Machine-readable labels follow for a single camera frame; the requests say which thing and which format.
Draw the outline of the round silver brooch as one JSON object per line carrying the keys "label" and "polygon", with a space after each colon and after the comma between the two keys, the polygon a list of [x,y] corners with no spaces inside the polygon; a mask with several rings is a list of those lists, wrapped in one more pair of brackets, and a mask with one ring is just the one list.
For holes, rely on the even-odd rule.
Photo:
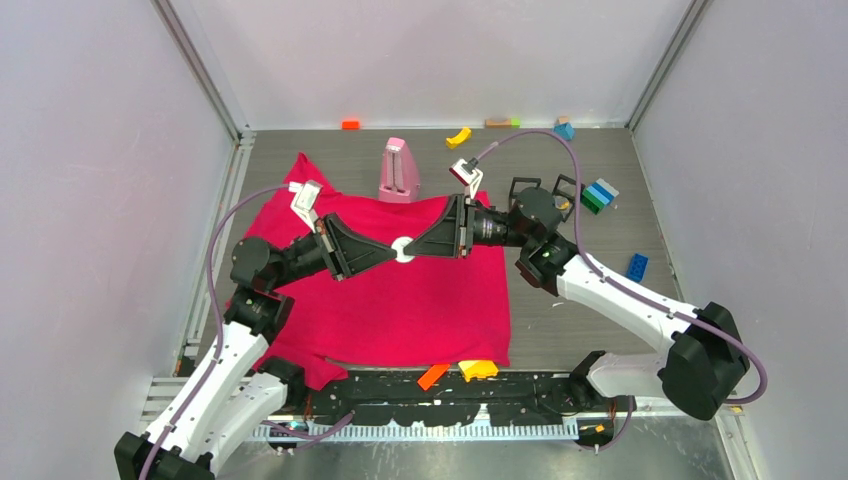
{"label": "round silver brooch", "polygon": [[415,259],[414,255],[408,254],[406,252],[406,247],[413,242],[413,238],[409,236],[401,236],[396,238],[392,244],[391,248],[395,251],[396,257],[395,260],[399,263],[410,263]]}

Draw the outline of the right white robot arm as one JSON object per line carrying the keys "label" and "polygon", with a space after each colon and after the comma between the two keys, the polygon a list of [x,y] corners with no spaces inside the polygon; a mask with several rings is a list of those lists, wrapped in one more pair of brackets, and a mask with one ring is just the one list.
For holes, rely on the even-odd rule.
{"label": "right white robot arm", "polygon": [[762,362],[742,343],[725,307],[710,302],[697,308],[602,266],[559,233],[562,220],[554,195],[541,187],[514,195],[506,212],[452,195],[440,218],[403,253],[465,258],[477,246],[515,247],[528,284],[588,307],[646,342],[650,354],[593,351],[570,372],[570,395],[584,410],[617,397],[653,397],[710,420],[726,403],[763,395]]}

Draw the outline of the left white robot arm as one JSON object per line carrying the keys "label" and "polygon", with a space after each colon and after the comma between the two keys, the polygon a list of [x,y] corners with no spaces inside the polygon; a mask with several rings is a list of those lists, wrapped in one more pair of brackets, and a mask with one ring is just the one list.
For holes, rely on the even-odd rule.
{"label": "left white robot arm", "polygon": [[241,240],[230,274],[237,289],[216,341],[145,432],[127,432],[117,442],[119,477],[213,479],[269,415],[298,412],[307,398],[303,369],[264,356],[294,305],[278,288],[321,271],[347,279],[396,256],[335,214],[318,219],[312,232],[283,249],[259,237]]}

